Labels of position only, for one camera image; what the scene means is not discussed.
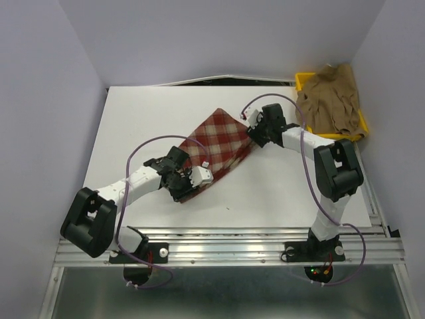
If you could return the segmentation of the red plaid skirt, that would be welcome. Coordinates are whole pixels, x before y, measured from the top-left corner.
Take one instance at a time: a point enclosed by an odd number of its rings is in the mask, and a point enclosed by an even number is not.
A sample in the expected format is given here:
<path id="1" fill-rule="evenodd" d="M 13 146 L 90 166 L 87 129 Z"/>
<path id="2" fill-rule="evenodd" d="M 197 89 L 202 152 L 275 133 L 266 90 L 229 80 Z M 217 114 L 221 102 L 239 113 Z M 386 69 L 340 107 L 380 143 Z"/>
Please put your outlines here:
<path id="1" fill-rule="evenodd" d="M 221 108 L 217 108 L 189 136 L 200 144 L 183 141 L 179 148 L 190 155 L 193 166 L 209 162 L 212 183 L 202 185 L 179 200 L 185 203 L 218 183 L 236 169 L 258 146 L 247 135 L 247 127 Z"/>

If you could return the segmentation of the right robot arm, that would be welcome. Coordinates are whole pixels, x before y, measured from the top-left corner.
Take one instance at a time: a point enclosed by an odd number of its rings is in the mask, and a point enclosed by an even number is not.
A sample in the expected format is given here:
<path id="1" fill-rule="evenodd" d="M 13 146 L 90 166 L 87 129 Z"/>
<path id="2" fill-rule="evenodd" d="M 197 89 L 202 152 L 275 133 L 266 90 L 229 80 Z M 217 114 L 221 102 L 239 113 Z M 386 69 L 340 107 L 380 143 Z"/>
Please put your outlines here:
<path id="1" fill-rule="evenodd" d="M 285 243 L 282 253 L 287 263 L 324 261 L 334 257 L 344 261 L 339 240 L 341 219 L 350 198 L 363 184 L 364 177 L 352 141 L 330 140 L 288 123 L 279 104 L 269 104 L 250 111 L 243 117 L 248 122 L 247 134 L 260 147 L 272 142 L 281 148 L 301 154 L 305 163 L 314 163 L 314 178 L 307 178 L 318 212 L 305 241 Z"/>

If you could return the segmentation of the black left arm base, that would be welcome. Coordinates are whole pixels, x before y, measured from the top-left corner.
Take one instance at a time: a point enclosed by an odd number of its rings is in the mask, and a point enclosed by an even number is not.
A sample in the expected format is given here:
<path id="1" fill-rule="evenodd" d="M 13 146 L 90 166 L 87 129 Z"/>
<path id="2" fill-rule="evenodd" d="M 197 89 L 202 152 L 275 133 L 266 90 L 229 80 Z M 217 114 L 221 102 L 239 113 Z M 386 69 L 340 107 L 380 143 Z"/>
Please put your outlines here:
<path id="1" fill-rule="evenodd" d="M 148 263 L 153 264 L 167 264 L 169 254 L 169 243 L 166 242 L 153 242 L 146 244 L 145 248 L 139 249 L 135 253 L 131 253 Z M 124 265 L 124 264 L 137 264 L 138 261 L 125 255 L 123 252 L 110 253 L 109 263 L 113 265 Z"/>

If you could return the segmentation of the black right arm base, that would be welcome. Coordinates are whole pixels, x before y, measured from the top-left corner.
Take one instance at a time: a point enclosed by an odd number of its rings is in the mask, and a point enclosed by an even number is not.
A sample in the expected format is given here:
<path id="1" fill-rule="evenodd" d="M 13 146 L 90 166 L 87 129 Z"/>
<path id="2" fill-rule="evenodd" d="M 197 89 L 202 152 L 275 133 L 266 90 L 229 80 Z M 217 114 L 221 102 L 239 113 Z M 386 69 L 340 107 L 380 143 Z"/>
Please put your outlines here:
<path id="1" fill-rule="evenodd" d="M 288 241 L 280 253 L 285 263 L 324 263 L 327 261 L 343 262 L 346 260 L 342 243 L 339 240 L 329 241 Z"/>

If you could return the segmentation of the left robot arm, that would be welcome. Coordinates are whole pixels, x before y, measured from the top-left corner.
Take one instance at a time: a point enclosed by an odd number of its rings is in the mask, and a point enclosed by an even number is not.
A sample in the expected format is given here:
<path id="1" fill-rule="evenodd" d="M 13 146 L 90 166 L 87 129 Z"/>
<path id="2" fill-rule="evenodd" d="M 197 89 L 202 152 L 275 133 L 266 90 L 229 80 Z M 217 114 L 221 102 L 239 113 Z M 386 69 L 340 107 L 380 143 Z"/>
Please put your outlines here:
<path id="1" fill-rule="evenodd" d="M 134 262 L 151 261 L 148 237 L 122 225 L 124 210 L 162 188 L 174 201 L 181 201 L 213 180 L 207 162 L 186 167 L 188 159 L 188 153 L 172 147 L 166 156 L 147 160 L 115 183 L 96 190 L 80 189 L 60 228 L 61 236 L 92 258 L 110 249 L 126 254 Z"/>

